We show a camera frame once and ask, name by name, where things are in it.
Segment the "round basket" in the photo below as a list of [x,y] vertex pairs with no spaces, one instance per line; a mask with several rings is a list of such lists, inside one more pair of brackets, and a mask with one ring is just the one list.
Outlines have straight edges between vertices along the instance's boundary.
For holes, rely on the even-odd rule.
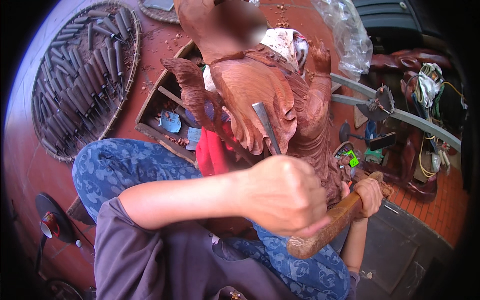
[[145,0],[138,0],[138,7],[147,17],[161,22],[180,24],[175,8],[172,8],[169,12],[155,8],[148,8],[144,6],[144,1]]
[[[52,151],[51,149],[51,145],[50,146],[47,146],[45,143],[45,140],[47,140],[47,137],[45,135],[45,128],[44,126],[46,126],[46,120],[45,118],[43,117],[40,117],[40,114],[39,114],[39,109],[36,108],[36,104],[34,103],[34,98],[36,99],[39,99],[39,96],[40,96],[40,93],[42,92],[42,88],[39,86],[39,83],[37,80],[40,80],[40,82],[43,83],[43,88],[45,89],[46,87],[46,78],[45,78],[45,73],[42,72],[42,66],[44,64],[44,61],[45,61],[45,55],[44,55],[44,58],[43,60],[41,61],[41,64],[40,64],[40,67],[38,68],[38,71],[37,71],[37,74],[36,74],[36,77],[35,77],[35,86],[34,86],[34,89],[32,91],[32,120],[33,120],[33,124],[34,124],[34,129],[35,129],[35,133],[36,133],[36,136],[38,138],[38,140],[40,141],[40,143],[42,144],[42,146],[45,148],[46,152],[51,155],[52,157],[54,157],[55,159],[58,159],[59,161],[64,161],[64,162],[67,162],[67,163],[70,163],[70,162],[73,162],[76,158],[76,155],[78,154],[78,152],[83,148],[83,146],[91,141],[95,141],[95,140],[102,140],[104,139],[106,136],[107,136],[107,133],[112,129],[112,125],[113,123],[115,122],[115,120],[118,118],[118,115],[120,114],[120,112],[122,111],[122,107],[124,105],[124,103],[126,101],[128,101],[128,95],[129,95],[129,91],[130,91],[130,88],[132,87],[132,84],[133,84],[133,79],[135,77],[135,73],[137,72],[137,69],[138,69],[138,65],[139,65],[139,61],[140,61],[140,34],[142,32],[142,28],[141,28],[141,25],[140,25],[140,19],[138,18],[138,15],[137,13],[135,12],[135,10],[133,10],[129,5],[125,4],[124,2],[122,1],[117,1],[117,0],[105,0],[105,1],[101,1],[101,2],[97,2],[97,3],[94,3],[84,9],[82,9],[79,13],[77,13],[75,16],[73,16],[61,29],[60,31],[55,35],[54,39],[52,40],[55,41],[57,40],[57,37],[61,34],[60,32],[63,30],[63,29],[66,29],[67,25],[69,24],[73,24],[74,22],[74,19],[78,18],[78,17],[83,17],[83,16],[87,16],[87,13],[88,11],[90,10],[102,10],[102,11],[106,11],[106,12],[109,12],[111,13],[112,15],[114,15],[115,13],[118,13],[119,12],[119,8],[122,8],[124,7],[125,9],[127,9],[127,12],[130,13],[130,17],[131,17],[131,24],[132,24],[132,28],[134,31],[131,31],[132,33],[132,38],[134,39],[133,41],[130,41],[132,38],[129,38],[128,40],[128,46],[121,46],[121,49],[122,49],[122,53],[123,53],[123,63],[125,65],[125,72],[124,72],[124,75],[123,75],[123,89],[125,90],[124,94],[125,94],[125,100],[123,101],[120,101],[120,98],[119,98],[119,90],[117,88],[114,88],[112,84],[110,84],[110,91],[112,91],[111,93],[111,99],[112,99],[112,104],[114,105],[111,105],[111,107],[113,107],[112,109],[108,110],[106,107],[109,106],[107,101],[105,101],[106,105],[105,106],[102,106],[102,107],[105,107],[105,110],[102,112],[102,114],[98,114],[98,115],[95,115],[96,116],[96,120],[98,121],[98,125],[99,126],[96,126],[94,130],[90,130],[91,133],[89,133],[87,136],[88,137],[85,137],[83,135],[74,135],[74,136],[69,136],[69,145],[72,145],[74,147],[72,147],[73,150],[71,151],[57,151],[56,153]],[[67,50],[70,50],[72,48],[77,48],[78,50],[78,53],[80,54],[80,57],[81,57],[81,60],[83,63],[86,63],[86,62],[89,62],[89,60],[93,57],[93,49],[95,48],[100,48],[102,46],[102,43],[105,39],[105,36],[102,36],[98,33],[95,33],[94,32],[94,35],[93,35],[93,38],[92,38],[92,41],[93,41],[93,45],[94,45],[94,48],[92,49],[92,51],[89,51],[88,50],[88,38],[87,38],[87,25],[85,25],[82,29],[80,29],[79,33],[74,37],[74,39],[76,40],[80,40],[79,42],[79,45],[75,45],[75,44],[72,44],[70,42],[68,42],[65,46],[67,48]],[[47,53],[49,54],[49,56],[52,56],[52,52],[51,52],[51,49],[52,49],[52,45],[50,45],[50,47],[48,47],[47,49]],[[54,74],[54,71],[56,71],[57,68],[53,67],[52,68],[52,71],[47,71],[50,73],[50,75],[54,76],[55,77],[55,74]],[[97,100],[97,104],[98,104],[98,108],[100,108],[100,102],[101,100],[98,98]],[[39,102],[37,102],[37,106],[40,106],[40,103],[42,103],[41,99],[39,100]],[[49,102],[50,105],[48,105],[47,103],[45,103],[45,105],[49,106],[49,109],[51,111],[53,111],[53,114],[55,114],[56,112],[56,109],[55,109],[55,105],[52,105],[51,102]],[[55,118],[53,116],[52,119],[56,119],[57,120],[57,124],[61,125],[61,121],[59,120],[60,118],[57,118],[57,116],[55,116]]]

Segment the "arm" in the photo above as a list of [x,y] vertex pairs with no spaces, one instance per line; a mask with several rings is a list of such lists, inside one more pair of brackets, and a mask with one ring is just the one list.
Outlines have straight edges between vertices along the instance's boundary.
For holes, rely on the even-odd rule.
[[[346,183],[343,184],[342,197],[346,197],[348,195],[348,186]],[[350,224],[340,257],[349,271],[358,273],[365,250],[368,218],[378,212],[378,208],[382,204],[383,195],[378,182],[372,178],[359,181],[354,186],[354,189],[360,195],[363,207],[359,215]]]
[[329,222],[325,189],[313,168],[283,155],[223,175],[139,184],[118,198],[132,221],[145,229],[184,220],[244,216],[278,235],[309,236]]

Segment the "yellow wire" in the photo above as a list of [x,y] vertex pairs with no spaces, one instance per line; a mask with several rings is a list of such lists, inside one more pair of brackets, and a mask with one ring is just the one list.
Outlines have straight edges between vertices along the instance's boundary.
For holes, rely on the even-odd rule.
[[457,89],[451,83],[449,83],[448,81],[444,81],[444,82],[442,82],[442,85],[444,85],[444,84],[448,84],[449,86],[451,86],[456,91],[456,93],[459,94],[466,101],[465,97],[463,97],[463,94],[461,92],[457,91]]
[[433,175],[437,174],[437,172],[435,172],[435,173],[429,172],[429,171],[425,170],[425,168],[424,168],[424,167],[422,166],[422,164],[421,164],[421,154],[422,154],[422,152],[423,152],[423,142],[424,142],[424,140],[422,139],[422,141],[421,141],[421,147],[420,147],[420,154],[419,154],[420,169],[421,169],[423,175],[425,175],[425,177],[430,178],[430,177],[432,177]]

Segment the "patterned trousers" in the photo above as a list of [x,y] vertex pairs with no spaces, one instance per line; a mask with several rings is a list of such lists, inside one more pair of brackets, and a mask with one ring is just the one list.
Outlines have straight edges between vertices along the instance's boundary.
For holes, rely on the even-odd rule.
[[[72,169],[73,182],[89,215],[96,222],[103,202],[136,184],[156,180],[202,177],[192,164],[159,144],[106,139],[88,144]],[[286,249],[287,238],[255,222],[260,241],[229,238],[233,248],[269,268],[301,299],[345,299],[350,288],[348,269],[330,245],[300,260]]]

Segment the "red tile floor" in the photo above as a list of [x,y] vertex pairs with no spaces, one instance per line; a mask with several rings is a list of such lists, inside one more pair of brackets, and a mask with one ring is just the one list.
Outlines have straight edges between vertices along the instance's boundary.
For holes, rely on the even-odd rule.
[[[28,48],[14,81],[11,97],[7,108],[7,117],[4,130],[4,146],[2,149],[4,161],[4,178],[6,180],[7,195],[12,200],[11,210],[18,213],[15,226],[19,239],[24,246],[27,256],[33,260],[40,238],[38,226],[39,216],[35,209],[35,196],[39,192],[51,195],[64,209],[72,204],[76,197],[75,188],[71,177],[72,166],[60,163],[48,156],[39,145],[32,126],[31,117],[31,92],[34,78],[39,67],[41,57],[45,53],[49,41],[59,28],[80,9],[96,2],[93,0],[67,1],[61,0],[50,12],[34,36]],[[133,8],[137,8],[136,0],[126,0]],[[265,13],[270,24],[275,24],[279,18],[277,1],[262,0],[261,10]],[[309,0],[286,0],[285,18],[291,28],[296,28],[314,45],[323,40],[331,49],[332,72],[338,71],[338,55],[333,47],[331,31],[323,23],[318,12],[312,7]],[[131,89],[128,103],[117,122],[114,130],[108,137],[132,138],[151,141],[146,136],[137,132],[135,118],[147,97],[148,91],[143,86],[152,88],[161,73],[163,66],[159,59],[171,57],[177,49],[168,50],[165,40],[170,40],[176,33],[181,32],[181,27],[174,24],[165,24],[149,19],[139,9],[143,35],[141,50],[141,68]],[[184,35],[179,39],[179,44],[184,45],[188,39]],[[312,66],[311,57],[307,66]],[[352,91],[342,87],[339,93],[352,96]],[[334,115],[331,130],[331,147],[339,144],[338,130],[346,120],[353,124],[352,107],[332,103]],[[362,134],[364,127],[355,133]],[[365,149],[365,143],[354,141],[355,146]],[[461,191],[461,176],[452,170],[450,176],[440,175],[440,188],[437,199],[431,204],[421,204],[411,199],[404,191],[397,191],[393,202],[411,212],[428,226],[442,235],[451,245],[455,245],[461,230],[466,209],[466,195]],[[82,234],[81,239],[94,243],[95,227],[73,221]],[[56,239],[47,241],[44,250],[44,260],[41,269],[46,278],[58,277],[68,280],[80,289],[95,286],[93,267],[89,265],[80,254],[79,249],[72,244],[65,244]]]

